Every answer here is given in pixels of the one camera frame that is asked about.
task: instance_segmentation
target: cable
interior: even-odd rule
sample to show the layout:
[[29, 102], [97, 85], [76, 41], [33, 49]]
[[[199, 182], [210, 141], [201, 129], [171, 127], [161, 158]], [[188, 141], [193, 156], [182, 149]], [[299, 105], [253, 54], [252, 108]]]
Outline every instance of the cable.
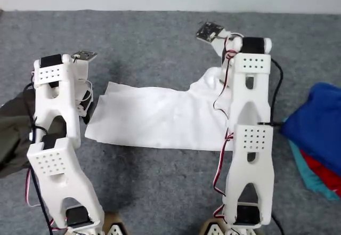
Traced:
[[27, 173], [26, 173], [26, 186], [25, 186], [25, 201], [26, 204], [29, 207], [40, 207], [39, 204], [35, 204], [35, 205], [31, 205], [28, 199], [29, 193], [30, 193], [30, 178], [31, 178], [31, 170], [27, 169]]
[[[213, 102], [213, 109], [215, 110], [219, 110], [221, 111], [222, 113], [225, 114], [226, 118], [229, 120], [229, 117], [227, 115], [227, 113], [221, 109], [221, 108], [216, 108], [215, 107], [215, 103], [217, 102], [217, 100], [220, 98], [220, 96], [224, 93], [225, 91], [225, 88], [227, 86], [227, 83], [228, 83], [228, 74], [229, 74], [229, 66], [230, 66], [230, 60], [234, 57], [234, 55], [236, 54], [237, 52], [235, 50], [228, 50], [225, 57], [226, 59], [228, 60], [228, 66], [226, 68], [226, 73], [225, 73], [225, 81], [224, 81], [224, 85], [223, 85], [223, 89], [222, 91], [220, 92], [219, 96], [217, 97], [217, 99]], [[219, 179], [219, 176], [220, 176], [220, 172], [221, 172], [221, 169], [222, 169], [222, 166], [223, 166], [223, 160], [224, 160], [224, 153], [225, 153], [225, 147], [226, 147], [226, 144], [227, 142], [231, 141], [233, 139], [233, 133], [229, 134], [229, 127], [227, 127], [226, 129], [226, 133], [225, 133], [225, 137], [224, 137], [225, 141], [224, 141], [224, 144], [223, 144], [223, 147], [220, 151], [220, 155], [219, 155], [219, 163], [218, 163], [218, 168], [217, 168], [217, 172], [214, 176], [214, 179], [213, 179], [213, 189], [215, 191], [217, 191], [218, 193], [220, 193], [221, 195], [224, 195], [225, 196], [225, 193], [217, 188], [217, 182], [218, 182], [218, 179]]]
[[272, 58], [271, 62], [273, 62], [273, 64], [277, 67], [277, 69], [279, 70], [279, 73], [280, 73], [280, 78], [278, 80], [276, 89], [273, 93], [272, 102], [271, 102], [270, 122], [273, 122], [273, 113], [274, 113], [274, 109], [275, 109], [276, 97], [277, 97], [279, 88], [281, 87], [281, 84], [283, 81], [283, 70], [282, 70], [282, 67], [277, 63], [277, 61], [275, 59]]
[[236, 231], [234, 228], [231, 228], [231, 230], [234, 231], [236, 234], [240, 235], [240, 233], [238, 231]]
[[272, 101], [271, 101], [271, 106], [270, 106], [270, 122], [259, 122], [259, 125], [270, 125], [270, 126], [281, 126], [283, 123], [282, 122], [275, 122], [273, 121], [273, 114], [274, 114], [274, 110], [275, 110], [275, 103], [276, 103], [276, 97], [278, 94], [278, 91], [281, 87], [282, 81], [283, 81], [283, 77], [284, 77], [284, 73], [282, 70], [282, 67], [277, 63], [277, 61], [275, 59], [271, 59], [271, 62], [273, 62], [273, 64], [277, 67], [277, 69], [279, 70], [279, 74], [280, 74], [280, 78], [278, 80], [277, 86], [275, 88], [275, 91], [273, 93], [273, 97], [272, 97]]
[[[33, 118], [33, 115], [32, 115], [32, 113], [31, 113], [31, 111], [29, 109], [29, 106], [28, 106], [28, 103], [27, 103], [27, 100], [26, 100], [26, 97], [25, 97], [25, 92], [27, 91], [27, 89], [29, 87], [33, 87], [33, 77], [31, 77], [31, 83], [26, 85], [25, 88], [23, 89], [22, 99], [23, 99], [23, 102], [24, 102], [24, 105], [25, 105], [25, 108], [26, 108], [26, 111], [27, 111], [27, 114], [29, 116], [30, 123], [31, 123], [32, 143], [35, 143], [36, 142], [37, 129], [41, 129], [45, 133], [47, 133], [47, 130], [45, 128], [43, 128], [43, 127], [35, 125], [35, 119]], [[48, 215], [47, 215], [46, 208], [45, 208], [45, 205], [44, 205], [44, 202], [43, 202], [42, 194], [40, 192], [39, 185], [38, 185], [38, 182], [37, 182], [36, 174], [34, 173], [34, 170], [33, 170], [31, 165], [29, 166], [29, 170], [30, 170], [30, 175], [32, 177], [33, 185], [34, 185], [34, 187], [36, 189], [36, 192], [37, 192], [38, 200], [39, 200], [40, 206], [42, 208], [42, 212], [43, 212], [46, 224], [47, 224], [47, 227], [48, 227], [48, 231], [49, 231], [50, 235], [53, 235], [53, 231], [52, 231], [52, 228], [50, 226], [50, 221], [48, 220]]]
[[47, 212], [46, 212], [46, 208], [44, 206], [42, 194], [40, 193], [39, 186], [38, 186], [38, 183], [37, 183], [36, 174], [34, 173], [34, 170], [33, 170], [32, 166], [30, 166], [29, 168], [31, 169], [32, 181], [33, 181], [34, 187], [36, 188], [37, 196], [38, 196], [38, 199], [39, 199], [40, 206], [42, 207], [42, 212], [44, 214], [44, 218], [45, 218], [45, 221], [46, 221], [46, 224], [47, 224], [47, 227], [48, 227], [48, 231], [49, 231], [50, 235], [53, 235], [53, 231], [52, 231], [52, 228], [50, 226], [50, 221], [48, 220], [48, 215], [47, 215]]
[[87, 96], [86, 99], [82, 99], [82, 100], [76, 99], [76, 102], [84, 102], [86, 100], [89, 100], [91, 98], [91, 96], [93, 95], [92, 82], [90, 80], [87, 80], [87, 79], [79, 79], [78, 81], [87, 82], [89, 84], [89, 86], [90, 86], [90, 94]]
[[280, 230], [281, 235], [285, 235], [284, 229], [283, 229], [283, 227], [282, 227], [280, 221], [277, 219], [277, 217], [275, 216], [274, 213], [271, 213], [271, 217], [272, 217], [272, 219], [274, 220], [275, 224], [277, 225], [278, 229]]

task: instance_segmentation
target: teal cloth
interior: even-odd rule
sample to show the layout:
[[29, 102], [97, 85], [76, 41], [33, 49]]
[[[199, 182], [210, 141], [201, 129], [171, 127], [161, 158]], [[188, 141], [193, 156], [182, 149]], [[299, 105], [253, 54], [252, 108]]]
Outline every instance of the teal cloth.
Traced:
[[289, 144], [293, 152], [298, 171], [301, 174], [305, 186], [313, 192], [322, 193], [329, 200], [339, 200], [340, 198], [338, 195], [335, 192], [329, 190], [322, 180], [308, 167], [308, 164], [305, 162], [301, 152], [299, 151], [299, 148], [290, 140]]

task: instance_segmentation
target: white plastic part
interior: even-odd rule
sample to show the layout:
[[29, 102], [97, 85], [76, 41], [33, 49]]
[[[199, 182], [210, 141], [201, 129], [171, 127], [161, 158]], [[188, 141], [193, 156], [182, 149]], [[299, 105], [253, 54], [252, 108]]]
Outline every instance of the white plastic part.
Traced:
[[[223, 202], [225, 220], [233, 227], [236, 221], [239, 197], [248, 183], [252, 183], [258, 195], [260, 223], [245, 228], [258, 228], [269, 224], [271, 220], [274, 171], [272, 165], [273, 127], [258, 125], [258, 122], [270, 121], [268, 103], [269, 74], [271, 57], [267, 54], [238, 53], [232, 59], [229, 68], [231, 77], [232, 101], [229, 110], [229, 131], [234, 139], [229, 145], [233, 158], [226, 179], [226, 197]], [[254, 86], [248, 89], [247, 77], [252, 77]], [[256, 157], [248, 162], [248, 153], [255, 152]]]
[[[40, 59], [34, 62], [36, 89], [36, 125], [48, 129], [53, 119], [61, 115], [67, 126], [67, 137], [75, 149], [80, 146], [79, 117], [75, 108], [75, 77], [70, 55], [62, 56], [63, 64], [40, 68]], [[59, 81], [59, 87], [51, 89], [48, 83]], [[36, 142], [40, 142], [44, 132], [37, 129]]]
[[264, 53], [269, 54], [272, 48], [272, 42], [269, 38], [264, 38]]
[[97, 228], [101, 231], [104, 212], [90, 180], [80, 168], [71, 140], [60, 138], [56, 140], [53, 149], [43, 150], [43, 147], [43, 142], [31, 144], [27, 157], [39, 179], [48, 211], [57, 226], [66, 227], [63, 201], [74, 198], [87, 209], [94, 222], [87, 229]]
[[[63, 202], [66, 198], [73, 198], [87, 209], [93, 224], [68, 228], [68, 232], [102, 235], [104, 212], [75, 154], [75, 148], [80, 146], [75, 95], [80, 97], [87, 90], [87, 87], [81, 84], [79, 76], [82, 80], [87, 79], [84, 76], [87, 76], [88, 62], [82, 62], [82, 66], [79, 67], [86, 68], [84, 73], [77, 72], [70, 55], [63, 55], [62, 62], [63, 64], [45, 68], [40, 68], [40, 60], [34, 62], [35, 117], [36, 125], [48, 130], [53, 119], [61, 115], [66, 122], [67, 137], [57, 139], [52, 149], [44, 150], [44, 143], [41, 142], [44, 132], [37, 129], [36, 143], [30, 145], [27, 157], [39, 179], [40, 190], [49, 214], [57, 226], [66, 228], [66, 209]], [[56, 81], [59, 82], [58, 87], [51, 88], [49, 83]]]
[[205, 235], [224, 235], [218, 224], [212, 224]]
[[245, 228], [233, 228], [234, 231], [228, 226], [224, 226], [225, 233], [222, 231], [220, 226], [216, 223], [212, 224], [204, 235], [256, 235], [254, 230]]
[[107, 235], [123, 235], [123, 232], [118, 225], [114, 224], [113, 226], [111, 226]]

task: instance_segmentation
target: black wire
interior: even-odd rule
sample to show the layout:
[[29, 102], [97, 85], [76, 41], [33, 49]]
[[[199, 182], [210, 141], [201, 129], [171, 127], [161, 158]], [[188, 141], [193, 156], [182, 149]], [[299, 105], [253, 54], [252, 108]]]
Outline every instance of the black wire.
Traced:
[[285, 235], [284, 229], [283, 229], [283, 227], [282, 227], [280, 221], [277, 219], [277, 217], [275, 216], [274, 213], [271, 214], [271, 217], [272, 217], [272, 219], [274, 220], [275, 224], [277, 225], [278, 229], [280, 230], [281, 235]]
[[[25, 96], [25, 92], [28, 90], [29, 87], [33, 87], [32, 78], [31, 78], [31, 83], [26, 85], [25, 88], [22, 91], [22, 99], [23, 99], [23, 102], [24, 102], [24, 105], [25, 105], [25, 108], [26, 108], [26, 111], [27, 111], [27, 114], [29, 116], [30, 123], [31, 123], [32, 143], [35, 143], [36, 142], [37, 129], [42, 129], [45, 133], [47, 133], [47, 130], [45, 128], [43, 128], [43, 127], [36, 126], [36, 124], [35, 124], [35, 119], [33, 118], [33, 114], [30, 111], [30, 108], [29, 108], [29, 105], [28, 105], [28, 102], [27, 102], [26, 96]], [[46, 208], [45, 208], [45, 205], [44, 205], [44, 202], [43, 202], [42, 194], [40, 192], [40, 188], [39, 188], [39, 185], [38, 185], [38, 182], [37, 182], [36, 174], [34, 173], [34, 170], [33, 170], [31, 165], [29, 166], [29, 169], [31, 171], [33, 185], [34, 185], [34, 188], [35, 188], [35, 190], [37, 192], [38, 200], [39, 200], [40, 206], [42, 208], [42, 212], [44, 214], [44, 218], [45, 218], [45, 221], [46, 221], [46, 224], [47, 224], [47, 227], [48, 227], [48, 231], [49, 231], [50, 235], [53, 235], [52, 227], [50, 225], [50, 220], [48, 219], [48, 215], [47, 215]]]
[[232, 231], [234, 231], [236, 234], [240, 235], [238, 231], [236, 231], [234, 228], [231, 228]]
[[271, 109], [270, 109], [270, 122], [273, 122], [273, 113], [275, 110], [275, 103], [276, 103], [276, 97], [279, 91], [279, 88], [281, 87], [282, 81], [283, 81], [283, 70], [282, 67], [277, 63], [277, 61], [275, 59], [271, 59], [271, 62], [273, 62], [273, 64], [277, 67], [277, 69], [279, 70], [279, 74], [280, 74], [280, 78], [278, 80], [276, 89], [273, 93], [273, 97], [272, 97], [272, 102], [271, 102]]
[[272, 97], [272, 101], [271, 101], [271, 105], [270, 105], [270, 122], [258, 122], [259, 125], [270, 125], [270, 126], [281, 126], [283, 124], [283, 122], [275, 122], [273, 121], [273, 114], [275, 111], [275, 103], [276, 103], [276, 97], [278, 94], [278, 91], [282, 85], [282, 81], [283, 81], [283, 70], [282, 67], [277, 63], [277, 61], [275, 59], [271, 59], [271, 62], [273, 62], [273, 64], [277, 67], [277, 69], [279, 70], [279, 80], [277, 83], [277, 86], [275, 88], [275, 91], [273, 93], [273, 97]]
[[34, 185], [34, 188], [36, 189], [40, 206], [42, 207], [42, 212], [43, 212], [44, 217], [45, 217], [45, 221], [46, 221], [46, 224], [48, 227], [48, 231], [49, 231], [50, 235], [53, 235], [52, 227], [50, 225], [50, 220], [48, 219], [48, 215], [47, 215], [46, 208], [45, 208], [45, 205], [43, 202], [42, 194], [40, 193], [40, 189], [38, 186], [36, 174], [34, 173], [32, 166], [30, 166], [29, 169], [31, 170], [31, 177], [32, 177], [33, 185]]

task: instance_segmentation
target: folded clothes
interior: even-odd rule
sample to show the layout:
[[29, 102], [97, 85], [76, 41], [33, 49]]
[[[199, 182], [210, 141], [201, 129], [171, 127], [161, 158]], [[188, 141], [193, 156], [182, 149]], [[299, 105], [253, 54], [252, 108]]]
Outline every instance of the folded clothes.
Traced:
[[281, 133], [341, 176], [341, 89], [315, 84], [308, 100], [283, 124]]
[[[220, 72], [209, 68], [187, 91], [109, 83], [85, 136], [117, 145], [219, 151], [228, 125], [213, 108], [223, 88]], [[226, 88], [216, 107], [227, 111], [230, 101]]]
[[339, 200], [338, 195], [334, 191], [329, 190], [323, 181], [308, 167], [299, 148], [290, 140], [289, 144], [305, 186], [313, 192], [323, 194], [329, 200]]
[[322, 180], [328, 189], [341, 197], [341, 177], [324, 167], [321, 163], [310, 157], [303, 150], [301, 150], [301, 154], [308, 167]]

